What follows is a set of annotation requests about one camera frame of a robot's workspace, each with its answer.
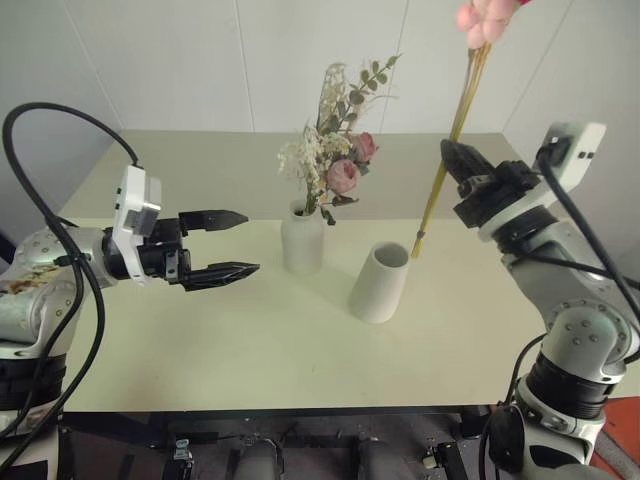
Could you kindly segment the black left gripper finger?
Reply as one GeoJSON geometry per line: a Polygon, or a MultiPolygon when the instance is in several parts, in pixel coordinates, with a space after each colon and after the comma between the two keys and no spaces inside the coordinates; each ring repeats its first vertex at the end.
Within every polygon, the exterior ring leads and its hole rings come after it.
{"type": "Polygon", "coordinates": [[[222,231],[247,223],[248,217],[229,210],[199,210],[180,212],[180,228],[184,236],[190,231],[222,231]]]}
{"type": "Polygon", "coordinates": [[[244,280],[259,269],[259,264],[236,261],[210,264],[205,269],[185,272],[180,284],[187,292],[219,288],[244,280]]]}

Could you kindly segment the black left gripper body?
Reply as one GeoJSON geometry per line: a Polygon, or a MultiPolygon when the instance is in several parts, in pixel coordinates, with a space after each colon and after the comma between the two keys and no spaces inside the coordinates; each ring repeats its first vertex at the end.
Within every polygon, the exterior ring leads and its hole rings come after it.
{"type": "Polygon", "coordinates": [[[191,273],[190,251],[183,246],[188,235],[185,216],[158,220],[138,253],[144,273],[171,285],[187,286],[191,273]]]}

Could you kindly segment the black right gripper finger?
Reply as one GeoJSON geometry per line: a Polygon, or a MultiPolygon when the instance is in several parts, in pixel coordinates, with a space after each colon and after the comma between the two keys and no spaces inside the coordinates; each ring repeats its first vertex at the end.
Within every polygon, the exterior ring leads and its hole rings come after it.
{"type": "Polygon", "coordinates": [[[443,139],[441,160],[451,176],[491,176],[494,167],[473,146],[443,139]]]}
{"type": "Polygon", "coordinates": [[[476,162],[468,155],[445,155],[443,162],[457,184],[462,184],[476,175],[476,162]]]}

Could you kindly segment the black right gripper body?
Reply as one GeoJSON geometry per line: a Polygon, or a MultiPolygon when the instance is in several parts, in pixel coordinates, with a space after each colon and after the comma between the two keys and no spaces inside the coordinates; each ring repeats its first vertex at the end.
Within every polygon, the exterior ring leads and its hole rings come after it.
{"type": "Polygon", "coordinates": [[[491,176],[474,176],[457,184],[461,201],[454,212],[467,228],[483,226],[540,183],[539,176],[522,161],[493,167],[491,176]]]}

